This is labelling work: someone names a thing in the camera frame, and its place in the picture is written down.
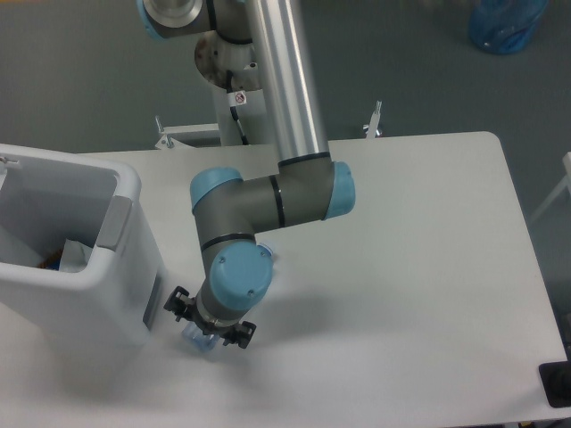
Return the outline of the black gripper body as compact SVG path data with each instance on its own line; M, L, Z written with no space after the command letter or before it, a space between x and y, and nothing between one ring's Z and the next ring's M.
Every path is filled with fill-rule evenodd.
M239 323L239 319L218 320L210 316L203 316L197 309L192 313L192 320L203 334L216 334L219 337L232 334Z

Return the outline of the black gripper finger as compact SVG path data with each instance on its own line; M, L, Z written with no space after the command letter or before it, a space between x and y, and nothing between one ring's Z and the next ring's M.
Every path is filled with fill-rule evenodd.
M237 345L240 349L246 349L255 334L257 325L248 321L231 325L222 335L223 345Z
M191 297L187 289L177 286L163 305L163 308L175 315L177 321L194 320L195 297Z

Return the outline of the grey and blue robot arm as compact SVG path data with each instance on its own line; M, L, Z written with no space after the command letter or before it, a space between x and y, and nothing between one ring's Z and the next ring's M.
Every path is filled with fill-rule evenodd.
M278 172L244 179L213 168L190 185L205 278L191 295L177 287L165 309L187 321L199 350L218 343L245 348L255 325L245 315L273 276L258 233L349 213L355 184L331 158L313 87L297 1L140 1L145 30L166 40L198 35L194 63L217 101L222 143L275 143Z

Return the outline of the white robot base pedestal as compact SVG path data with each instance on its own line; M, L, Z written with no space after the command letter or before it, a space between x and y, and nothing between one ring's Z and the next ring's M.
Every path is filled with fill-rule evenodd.
M231 44L208 31L195 46L194 63L211 90L221 143L272 143L273 129L253 45Z

